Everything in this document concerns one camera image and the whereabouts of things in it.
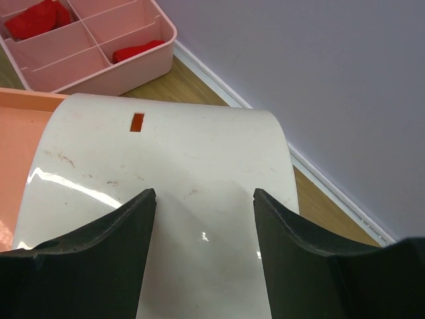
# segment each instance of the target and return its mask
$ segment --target white baseboard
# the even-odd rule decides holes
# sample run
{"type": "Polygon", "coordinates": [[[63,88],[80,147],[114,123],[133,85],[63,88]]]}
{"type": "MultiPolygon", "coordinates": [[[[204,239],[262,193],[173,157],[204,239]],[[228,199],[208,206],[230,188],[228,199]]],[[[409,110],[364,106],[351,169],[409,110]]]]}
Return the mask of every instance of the white baseboard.
{"type": "MultiPolygon", "coordinates": [[[[179,41],[175,41],[174,55],[211,88],[211,90],[215,91],[229,106],[233,108],[253,108],[179,41]]],[[[294,166],[354,220],[358,226],[364,229],[378,244],[384,247],[395,243],[395,240],[387,232],[375,223],[360,207],[354,204],[353,201],[336,187],[335,184],[329,181],[291,144],[289,144],[289,149],[294,166]]]]}

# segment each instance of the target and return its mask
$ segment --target lavender wall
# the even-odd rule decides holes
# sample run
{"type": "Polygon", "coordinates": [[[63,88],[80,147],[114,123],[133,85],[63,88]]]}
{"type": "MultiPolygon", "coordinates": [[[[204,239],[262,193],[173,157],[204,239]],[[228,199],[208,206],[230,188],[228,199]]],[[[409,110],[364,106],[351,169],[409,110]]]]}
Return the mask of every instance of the lavender wall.
{"type": "Polygon", "coordinates": [[[158,2],[179,40],[390,235],[425,235],[424,0],[158,2]]]}

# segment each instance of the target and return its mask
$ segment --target red sponge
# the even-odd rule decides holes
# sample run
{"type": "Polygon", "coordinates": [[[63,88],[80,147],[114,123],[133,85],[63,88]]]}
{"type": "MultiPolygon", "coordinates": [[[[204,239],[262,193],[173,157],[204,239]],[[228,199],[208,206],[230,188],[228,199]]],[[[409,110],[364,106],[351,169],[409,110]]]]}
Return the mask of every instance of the red sponge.
{"type": "Polygon", "coordinates": [[[112,63],[114,63],[114,64],[119,63],[119,62],[124,61],[128,58],[131,58],[132,56],[138,55],[142,52],[145,52],[145,51],[150,50],[152,48],[155,48],[159,45],[162,45],[163,43],[165,43],[165,42],[162,41],[162,40],[153,40],[149,43],[146,43],[145,45],[139,45],[137,47],[129,47],[129,48],[117,50],[112,55],[112,63]]]}
{"type": "Polygon", "coordinates": [[[54,28],[56,5],[52,0],[44,0],[29,7],[16,17],[5,22],[5,26],[16,39],[28,39],[54,28]]]}

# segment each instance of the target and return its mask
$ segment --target pink storage tray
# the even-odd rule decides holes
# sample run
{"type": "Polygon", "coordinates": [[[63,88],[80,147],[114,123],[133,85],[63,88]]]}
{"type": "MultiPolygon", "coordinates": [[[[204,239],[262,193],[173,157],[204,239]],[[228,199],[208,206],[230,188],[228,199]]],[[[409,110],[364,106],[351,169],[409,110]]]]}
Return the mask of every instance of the pink storage tray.
{"type": "Polygon", "coordinates": [[[177,30],[154,0],[60,0],[72,23],[16,41],[4,22],[41,0],[0,0],[0,43],[27,90],[123,94],[171,70],[177,30]],[[164,44],[112,64],[118,49],[164,44]]]}

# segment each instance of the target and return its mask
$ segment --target red object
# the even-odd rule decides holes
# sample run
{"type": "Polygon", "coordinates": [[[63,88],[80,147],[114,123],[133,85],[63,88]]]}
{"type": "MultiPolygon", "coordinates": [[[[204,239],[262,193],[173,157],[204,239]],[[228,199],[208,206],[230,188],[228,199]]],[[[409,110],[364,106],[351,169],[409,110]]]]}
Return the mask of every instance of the red object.
{"type": "Polygon", "coordinates": [[[71,16],[66,8],[59,1],[53,1],[56,8],[56,25],[55,28],[64,27],[71,23],[71,16]]]}
{"type": "Polygon", "coordinates": [[[112,55],[112,63],[119,63],[121,61],[124,61],[128,58],[131,58],[132,56],[138,55],[142,52],[145,52],[147,50],[150,50],[152,48],[155,48],[159,45],[162,45],[165,43],[162,40],[153,40],[149,43],[146,43],[145,45],[139,45],[136,47],[128,47],[124,49],[120,49],[114,52],[112,55]]]}
{"type": "Polygon", "coordinates": [[[56,25],[56,5],[44,0],[29,7],[21,14],[5,22],[5,26],[16,39],[28,39],[48,32],[56,25]]]}

